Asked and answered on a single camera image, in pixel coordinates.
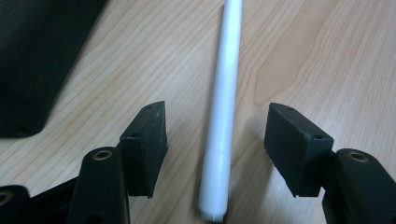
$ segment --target wooden table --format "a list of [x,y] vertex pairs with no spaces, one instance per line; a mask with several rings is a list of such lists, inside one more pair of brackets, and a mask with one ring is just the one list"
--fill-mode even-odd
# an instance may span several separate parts
[[[109,1],[42,133],[0,141],[0,185],[37,195],[115,146],[144,105],[165,100],[169,150],[133,223],[202,223],[197,204],[224,1]],[[246,0],[227,223],[324,223],[265,154],[270,102],[290,105],[396,177],[396,2]]]

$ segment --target hole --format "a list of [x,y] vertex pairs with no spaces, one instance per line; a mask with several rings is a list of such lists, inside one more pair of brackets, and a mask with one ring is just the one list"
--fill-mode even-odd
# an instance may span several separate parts
[[90,215],[87,218],[87,221],[85,222],[86,224],[98,224],[102,223],[103,217],[97,214]]
[[11,200],[12,192],[11,191],[1,191],[0,192],[0,206],[6,204]]
[[102,150],[102,151],[95,153],[95,155],[93,155],[93,159],[96,161],[103,161],[103,160],[111,157],[111,154],[113,154],[113,153],[109,150]]
[[350,152],[349,156],[355,161],[367,162],[369,160],[367,157],[357,152]]
[[314,139],[322,139],[323,138],[322,135],[319,135],[319,134],[315,134],[313,137],[314,137]]

